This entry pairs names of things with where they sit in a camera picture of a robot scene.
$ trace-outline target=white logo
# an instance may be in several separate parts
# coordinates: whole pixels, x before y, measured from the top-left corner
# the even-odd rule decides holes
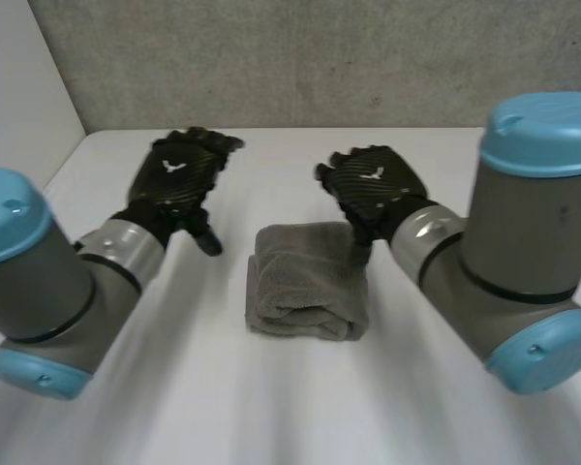
[[[164,160],[163,163],[164,163],[164,168],[166,169],[167,172],[175,172],[177,170],[180,170],[182,168],[187,167],[187,165],[185,163],[181,163],[180,165],[177,165],[174,167],[173,165],[171,165],[168,162],[168,160]]]
[[[383,172],[385,171],[384,167],[378,167],[377,172],[374,174],[360,174],[359,177],[363,177],[364,179],[381,179]]]

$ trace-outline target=gray wall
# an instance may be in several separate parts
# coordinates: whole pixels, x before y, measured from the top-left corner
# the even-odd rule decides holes
[[[477,126],[581,89],[581,0],[29,0],[87,131]]]

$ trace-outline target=white table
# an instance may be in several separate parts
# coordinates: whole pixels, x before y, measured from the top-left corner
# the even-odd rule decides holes
[[[46,190],[71,238],[122,208],[149,142],[165,133],[84,140]],[[79,399],[0,382],[1,464],[581,464],[581,373],[532,397],[507,392],[384,244],[369,266],[372,325],[361,341],[273,340],[245,329],[257,231],[343,218],[313,179],[314,164],[333,150],[392,145],[435,199],[464,215],[478,130],[228,133],[247,147],[205,204],[225,254],[205,257],[178,234]]]

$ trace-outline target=gray towel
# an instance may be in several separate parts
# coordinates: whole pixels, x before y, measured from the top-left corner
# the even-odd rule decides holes
[[[245,319],[279,336],[357,340],[368,327],[364,267],[350,266],[346,223],[260,230],[248,261]]]

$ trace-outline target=carbon fiber hand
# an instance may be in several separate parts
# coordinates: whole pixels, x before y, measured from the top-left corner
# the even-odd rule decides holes
[[[318,165],[316,178],[352,224],[355,263],[367,263],[374,240],[391,241],[409,214],[433,204],[417,174],[388,146],[354,148],[349,155],[335,152],[329,165]]]
[[[129,191],[130,204],[153,203],[177,229],[191,234],[207,255],[222,253],[222,244],[208,225],[201,205],[215,187],[217,174],[231,152],[244,146],[241,139],[204,128],[172,131],[153,142]]]

